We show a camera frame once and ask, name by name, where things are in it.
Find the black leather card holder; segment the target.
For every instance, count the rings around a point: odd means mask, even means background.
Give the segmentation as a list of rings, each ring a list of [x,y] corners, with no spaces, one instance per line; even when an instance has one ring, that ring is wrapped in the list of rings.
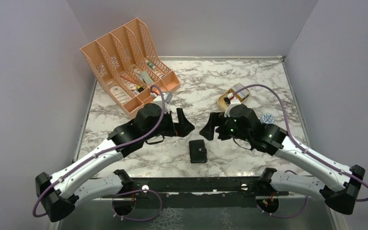
[[[207,149],[202,139],[189,141],[189,152],[191,163],[206,163]]]

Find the beige oval card tray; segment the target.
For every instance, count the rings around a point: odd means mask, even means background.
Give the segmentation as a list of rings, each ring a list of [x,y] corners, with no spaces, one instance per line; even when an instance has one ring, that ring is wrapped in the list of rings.
[[[225,93],[223,93],[219,98],[218,98],[218,108],[219,110],[225,112],[225,110],[228,108],[229,106],[229,99],[233,96],[233,93],[236,92],[237,90],[243,88],[244,86],[241,83],[237,83],[235,85],[233,85],[232,87],[230,87],[229,90],[227,90]],[[239,93],[237,93],[235,95],[235,98],[240,101],[242,104],[250,97],[250,91],[248,89],[244,89],[242,91],[240,91]]]

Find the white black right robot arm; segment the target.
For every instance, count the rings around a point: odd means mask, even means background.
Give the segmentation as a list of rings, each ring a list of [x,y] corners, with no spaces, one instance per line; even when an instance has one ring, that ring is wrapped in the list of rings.
[[[254,110],[240,104],[227,112],[211,113],[207,124],[199,132],[207,140],[214,134],[220,140],[240,139],[249,142],[251,149],[287,160],[310,176],[287,174],[266,168],[257,182],[263,195],[272,192],[293,192],[321,199],[336,212],[353,213],[365,169],[359,165],[342,165],[320,155],[295,141],[274,124],[261,123]]]

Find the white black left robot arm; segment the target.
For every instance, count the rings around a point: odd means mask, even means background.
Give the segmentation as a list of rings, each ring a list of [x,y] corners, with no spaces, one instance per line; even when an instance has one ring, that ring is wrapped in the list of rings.
[[[136,117],[117,126],[102,143],[85,157],[51,175],[42,172],[35,178],[38,197],[32,214],[35,218],[48,216],[51,222],[67,217],[77,205],[101,196],[127,196],[134,188],[125,170],[116,170],[108,177],[93,176],[143,147],[155,136],[186,137],[194,130],[182,108],[177,108],[178,122],[173,122],[165,105],[146,104]]]

